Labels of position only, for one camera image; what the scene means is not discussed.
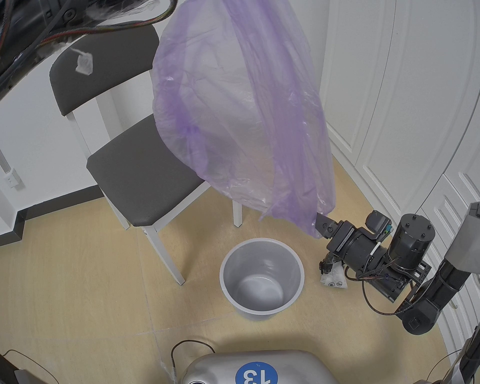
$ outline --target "seat cushion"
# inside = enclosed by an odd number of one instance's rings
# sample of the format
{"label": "seat cushion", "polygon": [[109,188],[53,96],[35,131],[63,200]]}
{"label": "seat cushion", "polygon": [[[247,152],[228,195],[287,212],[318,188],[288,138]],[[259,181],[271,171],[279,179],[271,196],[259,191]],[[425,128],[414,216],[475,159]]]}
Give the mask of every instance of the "seat cushion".
{"label": "seat cushion", "polygon": [[87,169],[135,227],[154,224],[203,182],[165,146],[153,115],[92,154]]}

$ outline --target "purple plastic bag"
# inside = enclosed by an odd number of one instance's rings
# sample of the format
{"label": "purple plastic bag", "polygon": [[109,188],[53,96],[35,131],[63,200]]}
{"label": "purple plastic bag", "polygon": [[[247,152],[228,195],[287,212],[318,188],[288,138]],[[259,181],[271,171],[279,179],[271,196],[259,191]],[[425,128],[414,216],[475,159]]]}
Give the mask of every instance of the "purple plastic bag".
{"label": "purple plastic bag", "polygon": [[153,63],[167,147],[217,191],[309,235],[335,207],[310,48],[288,0],[187,0]]}

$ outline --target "wall socket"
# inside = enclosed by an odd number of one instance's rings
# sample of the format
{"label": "wall socket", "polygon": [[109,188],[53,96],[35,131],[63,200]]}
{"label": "wall socket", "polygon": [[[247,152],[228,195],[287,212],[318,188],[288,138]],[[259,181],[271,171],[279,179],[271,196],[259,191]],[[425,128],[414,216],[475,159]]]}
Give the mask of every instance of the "wall socket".
{"label": "wall socket", "polygon": [[18,176],[17,171],[13,168],[10,169],[10,172],[6,173],[5,176],[3,176],[3,179],[7,182],[10,188],[16,187],[22,182],[20,176]]}

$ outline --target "wooden floor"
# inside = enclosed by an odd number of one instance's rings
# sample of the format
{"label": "wooden floor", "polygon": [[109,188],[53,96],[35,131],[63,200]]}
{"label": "wooden floor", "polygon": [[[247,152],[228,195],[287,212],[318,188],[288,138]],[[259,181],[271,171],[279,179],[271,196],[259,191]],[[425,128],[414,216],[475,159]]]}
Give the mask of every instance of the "wooden floor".
{"label": "wooden floor", "polygon": [[[363,225],[372,208],[338,163],[335,173],[337,208],[330,216]],[[323,286],[318,263],[327,240],[283,220],[259,222],[259,213],[247,208],[243,216],[235,228],[231,201],[210,188],[161,231],[187,280],[182,287],[141,230],[123,230],[105,199],[27,221],[24,239],[0,248],[0,353],[27,354],[60,384],[170,383],[170,350],[186,338],[219,352],[304,349],[345,384],[410,384],[426,379],[446,354],[437,326],[412,336],[396,317],[371,311],[359,283]],[[218,281],[227,252],[255,237],[286,243],[305,268],[299,299],[264,322],[237,315]],[[396,308],[370,287],[367,294],[381,310]],[[178,347],[179,372],[207,352]],[[13,352],[8,359],[54,382],[22,356]],[[447,361],[433,379],[443,377]]]}

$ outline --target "bucket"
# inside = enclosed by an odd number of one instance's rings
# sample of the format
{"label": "bucket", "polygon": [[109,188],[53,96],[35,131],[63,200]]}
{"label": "bucket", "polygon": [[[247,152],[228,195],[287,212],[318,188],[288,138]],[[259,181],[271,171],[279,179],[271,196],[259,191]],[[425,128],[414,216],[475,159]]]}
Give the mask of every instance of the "bucket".
{"label": "bucket", "polygon": [[298,298],[305,272],[298,255],[273,239],[250,239],[233,248],[220,267],[223,293],[250,320],[266,320]]}

